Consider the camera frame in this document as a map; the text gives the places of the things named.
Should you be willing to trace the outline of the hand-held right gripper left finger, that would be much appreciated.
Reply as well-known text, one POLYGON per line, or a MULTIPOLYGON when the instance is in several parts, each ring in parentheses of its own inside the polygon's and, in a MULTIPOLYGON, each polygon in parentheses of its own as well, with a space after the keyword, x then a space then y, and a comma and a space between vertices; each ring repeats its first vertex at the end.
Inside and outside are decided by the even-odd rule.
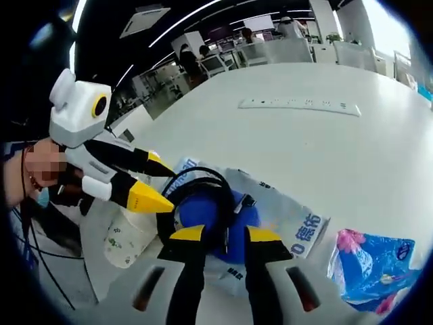
POLYGON ((91 310, 92 324, 195 324, 204 288, 204 225, 185 227, 137 261, 91 310))

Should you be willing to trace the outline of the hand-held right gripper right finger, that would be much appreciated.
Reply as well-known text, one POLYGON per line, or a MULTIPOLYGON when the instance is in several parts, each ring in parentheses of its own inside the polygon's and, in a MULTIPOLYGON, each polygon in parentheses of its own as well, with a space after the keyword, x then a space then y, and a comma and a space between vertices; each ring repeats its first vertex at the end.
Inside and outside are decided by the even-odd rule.
POLYGON ((344 302, 338 287, 295 258, 271 230, 244 229, 246 288, 255 324, 373 324, 374 314, 344 302))

